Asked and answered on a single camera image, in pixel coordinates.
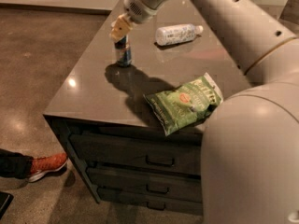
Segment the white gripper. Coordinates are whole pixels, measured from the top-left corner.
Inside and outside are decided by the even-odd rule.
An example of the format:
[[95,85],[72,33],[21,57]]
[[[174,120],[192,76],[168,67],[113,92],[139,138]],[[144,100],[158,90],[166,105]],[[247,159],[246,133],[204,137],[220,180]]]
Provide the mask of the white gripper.
[[123,5],[125,13],[112,23],[110,37],[115,43],[129,34],[133,29],[133,22],[136,24],[147,22],[157,13],[141,0],[124,0]]

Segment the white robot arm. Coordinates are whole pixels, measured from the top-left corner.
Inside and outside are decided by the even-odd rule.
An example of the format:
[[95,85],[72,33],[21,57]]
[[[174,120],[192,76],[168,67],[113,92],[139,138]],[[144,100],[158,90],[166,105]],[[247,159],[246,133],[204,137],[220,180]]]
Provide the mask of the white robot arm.
[[[120,40],[167,0],[124,0]],[[191,0],[251,88],[207,121],[204,224],[299,224],[299,38],[250,0]]]

